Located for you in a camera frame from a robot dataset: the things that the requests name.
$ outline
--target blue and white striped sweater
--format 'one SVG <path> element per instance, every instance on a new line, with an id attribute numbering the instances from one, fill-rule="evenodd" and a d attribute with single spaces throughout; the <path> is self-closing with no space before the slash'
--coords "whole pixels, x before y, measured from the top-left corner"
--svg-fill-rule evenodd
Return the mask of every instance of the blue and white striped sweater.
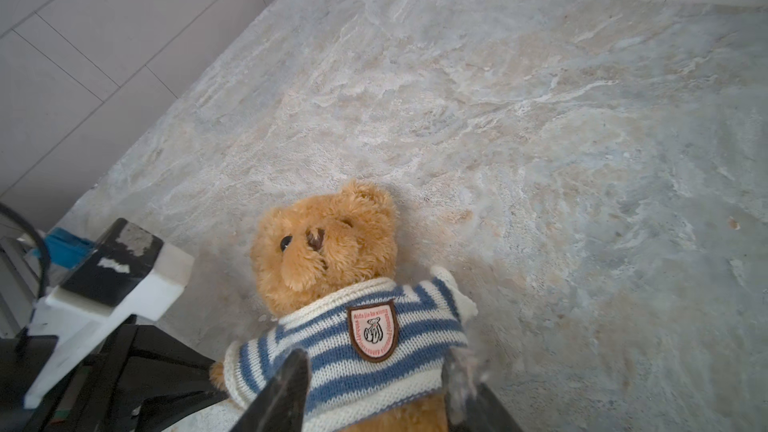
<path id="1" fill-rule="evenodd" d="M 305 432 L 331 432 L 405 404 L 441 386 L 443 357 L 467 344 L 462 324 L 477 313 L 451 273 L 433 267 L 416 287 L 388 278 L 354 284 L 278 321 L 261 338 L 232 344 L 224 360 L 230 396 L 246 407 L 295 348 L 310 356 Z M 394 301 L 398 344 L 384 361 L 362 359 L 350 339 L 347 308 Z"/>

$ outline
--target badge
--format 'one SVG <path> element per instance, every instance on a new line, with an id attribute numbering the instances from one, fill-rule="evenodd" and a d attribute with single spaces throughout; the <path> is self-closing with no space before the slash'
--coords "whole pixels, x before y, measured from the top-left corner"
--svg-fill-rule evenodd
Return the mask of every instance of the badge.
<path id="1" fill-rule="evenodd" d="M 363 359 L 381 362 L 395 351 L 400 330 L 395 301 L 350 307 L 346 319 L 352 346 Z"/>

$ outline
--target brown patch border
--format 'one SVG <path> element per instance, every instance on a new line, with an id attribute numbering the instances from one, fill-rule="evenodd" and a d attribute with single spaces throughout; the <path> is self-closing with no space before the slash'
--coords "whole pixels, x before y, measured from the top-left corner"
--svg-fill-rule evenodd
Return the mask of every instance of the brown patch border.
<path id="1" fill-rule="evenodd" d="M 379 307 L 380 305 L 389 305 L 389 310 L 392 311 L 392 321 L 395 323 L 395 332 L 394 337 L 392 338 L 392 346 L 389 348 L 389 351 L 382 355 L 381 357 L 371 357 L 365 352 L 360 349 L 360 346 L 357 344 L 357 341 L 355 340 L 355 328 L 352 324 L 352 312 L 353 311 L 359 311 L 361 308 L 373 308 L 373 307 Z M 347 307 L 346 308 L 346 328 L 350 332 L 350 342 L 352 342 L 352 346 L 355 348 L 355 351 L 357 354 L 362 357 L 362 360 L 365 360 L 367 362 L 373 362 L 374 364 L 378 362 L 383 362 L 384 360 L 387 360 L 392 353 L 395 352 L 395 349 L 397 348 L 397 340 L 400 337 L 400 323 L 397 321 L 397 310 L 395 310 L 395 299 L 389 299 L 387 302 L 379 302 L 377 304 L 366 304 L 366 305 L 358 305 L 357 307 Z"/>

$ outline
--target teddy bear's body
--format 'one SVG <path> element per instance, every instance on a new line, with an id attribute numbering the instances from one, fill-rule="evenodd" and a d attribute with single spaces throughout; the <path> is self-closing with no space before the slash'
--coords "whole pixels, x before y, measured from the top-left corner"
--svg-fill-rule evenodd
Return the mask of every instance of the teddy bear's body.
<path id="1" fill-rule="evenodd" d="M 233 344 L 212 380 L 246 406 L 301 347 L 312 364 L 305 430 L 447 430 L 442 356 L 466 344 L 476 309 L 442 268 L 414 288 L 394 283 L 396 216 L 389 194 L 358 182 L 268 212 L 251 257 L 280 320 Z"/>

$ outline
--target teddy bear's ear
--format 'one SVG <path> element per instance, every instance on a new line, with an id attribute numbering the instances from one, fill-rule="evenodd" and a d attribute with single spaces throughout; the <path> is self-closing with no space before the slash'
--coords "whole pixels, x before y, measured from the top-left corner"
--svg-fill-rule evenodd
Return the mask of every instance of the teddy bear's ear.
<path id="1" fill-rule="evenodd" d="M 370 182 L 359 182 L 353 178 L 350 183 L 342 188 L 341 194 L 370 200 L 380 206 L 392 207 L 392 197 L 389 195 L 389 192 L 374 186 Z"/>

